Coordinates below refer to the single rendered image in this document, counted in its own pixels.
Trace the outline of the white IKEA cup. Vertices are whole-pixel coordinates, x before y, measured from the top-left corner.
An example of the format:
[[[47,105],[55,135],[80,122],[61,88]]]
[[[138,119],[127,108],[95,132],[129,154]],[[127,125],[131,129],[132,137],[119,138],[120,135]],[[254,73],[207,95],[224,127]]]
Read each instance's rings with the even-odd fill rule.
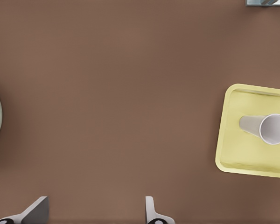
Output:
[[[280,114],[246,115],[240,118],[239,127],[262,139],[266,144],[280,144]]]

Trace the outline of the silver frame post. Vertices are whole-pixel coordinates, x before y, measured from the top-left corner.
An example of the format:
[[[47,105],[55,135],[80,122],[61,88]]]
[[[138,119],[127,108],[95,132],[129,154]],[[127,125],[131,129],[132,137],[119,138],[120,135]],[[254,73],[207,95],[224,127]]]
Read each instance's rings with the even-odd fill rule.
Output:
[[[247,7],[280,7],[280,0],[245,0]]]

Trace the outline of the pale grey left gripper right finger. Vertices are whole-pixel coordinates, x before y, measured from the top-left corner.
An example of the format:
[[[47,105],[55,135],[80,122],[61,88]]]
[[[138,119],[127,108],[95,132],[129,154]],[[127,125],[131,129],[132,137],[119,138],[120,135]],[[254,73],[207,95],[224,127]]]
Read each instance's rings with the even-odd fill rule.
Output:
[[[146,224],[175,224],[173,218],[159,214],[155,211],[154,199],[152,196],[146,196],[145,203],[146,203]]]

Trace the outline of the yellow rectangular tray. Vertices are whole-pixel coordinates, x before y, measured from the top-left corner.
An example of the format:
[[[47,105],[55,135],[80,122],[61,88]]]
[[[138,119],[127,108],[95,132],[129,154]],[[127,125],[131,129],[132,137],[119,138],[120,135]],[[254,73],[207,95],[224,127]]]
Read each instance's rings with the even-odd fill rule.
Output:
[[[239,126],[246,115],[280,114],[280,89],[233,84],[225,92],[215,156],[224,172],[280,178],[280,144],[270,145]]]

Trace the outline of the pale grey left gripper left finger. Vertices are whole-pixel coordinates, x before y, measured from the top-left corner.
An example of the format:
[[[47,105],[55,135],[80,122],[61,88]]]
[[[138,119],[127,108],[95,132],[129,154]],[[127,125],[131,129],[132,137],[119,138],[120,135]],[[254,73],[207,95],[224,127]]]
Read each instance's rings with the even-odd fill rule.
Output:
[[[46,224],[49,220],[49,197],[41,196],[22,213],[0,219],[0,224]]]

